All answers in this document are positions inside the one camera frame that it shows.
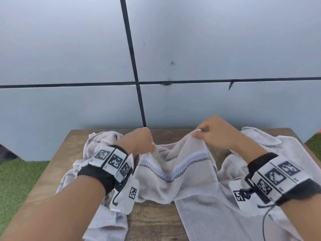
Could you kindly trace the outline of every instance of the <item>wooden table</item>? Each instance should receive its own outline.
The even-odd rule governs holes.
[[[47,199],[54,196],[63,175],[72,168],[72,164],[76,159],[82,158],[83,147],[88,139],[88,135],[93,132],[98,133],[110,130],[113,129],[71,130],[34,188],[30,191],[26,201],[10,222],[3,237],[17,230],[28,220],[29,216],[37,209],[39,204],[44,203]],[[131,130],[119,129],[115,131],[126,134]],[[155,144],[177,142],[190,131],[192,131],[192,129],[151,130]],[[297,135],[288,128],[266,129],[264,131],[273,136],[286,135],[298,138]],[[304,144],[303,146],[317,162],[319,167],[321,167],[321,163],[316,156]],[[209,149],[216,160],[218,168],[220,168],[223,160],[229,155],[229,151],[214,147],[209,147]],[[188,240],[174,202],[170,205],[160,205],[152,201],[136,203],[132,213],[128,216],[128,225],[129,231],[126,240]]]

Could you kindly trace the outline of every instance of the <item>person's left hand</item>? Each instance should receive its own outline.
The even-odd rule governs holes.
[[[128,154],[145,154],[153,152],[155,146],[153,144],[153,137],[149,128],[135,129],[124,135],[120,140],[115,142],[115,145],[122,147]]]

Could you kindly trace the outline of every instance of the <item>black horizontal line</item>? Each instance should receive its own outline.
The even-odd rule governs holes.
[[[107,82],[107,83],[73,83],[73,84],[47,84],[47,85],[0,85],[0,89],[13,88],[50,88],[50,87],[81,87],[106,85],[136,85],[136,82]]]
[[[182,80],[182,81],[154,81],[154,82],[107,82],[107,83],[73,83],[48,85],[0,85],[0,89],[11,88],[47,88],[47,87],[80,87],[80,86],[107,86],[107,85],[171,85],[194,83],[237,83],[237,82],[267,82],[267,81],[307,81],[321,80],[321,77],[307,78],[275,78],[275,79],[220,79],[220,80]]]

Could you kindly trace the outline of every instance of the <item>forearm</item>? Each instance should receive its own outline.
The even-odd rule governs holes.
[[[239,136],[236,151],[248,164],[267,153],[263,147],[246,136]],[[305,200],[289,200],[280,206],[305,241],[321,237],[321,195]]]
[[[79,176],[3,241],[80,241],[104,196],[105,189],[97,179]]]

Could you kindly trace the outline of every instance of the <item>wooden tabletop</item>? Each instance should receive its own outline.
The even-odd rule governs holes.
[[[130,129],[104,129],[104,130],[71,130],[63,141],[62,145],[54,155],[47,168],[30,191],[26,201],[16,213],[3,237],[17,230],[25,223],[29,216],[37,209],[38,205],[54,196],[63,175],[72,168],[72,164],[77,159],[82,159],[82,151],[88,135],[95,132],[114,130],[121,134],[129,133]],[[179,141],[192,129],[152,129],[155,144],[169,144]],[[263,130],[272,136],[285,135],[297,137],[288,128]],[[321,167],[320,161],[303,144],[307,152]],[[218,168],[223,160],[230,154],[229,151],[209,147]],[[187,241],[187,235],[179,218],[176,206],[173,203],[161,205],[152,201],[135,203],[132,213],[128,216],[129,230],[126,240],[136,241]]]

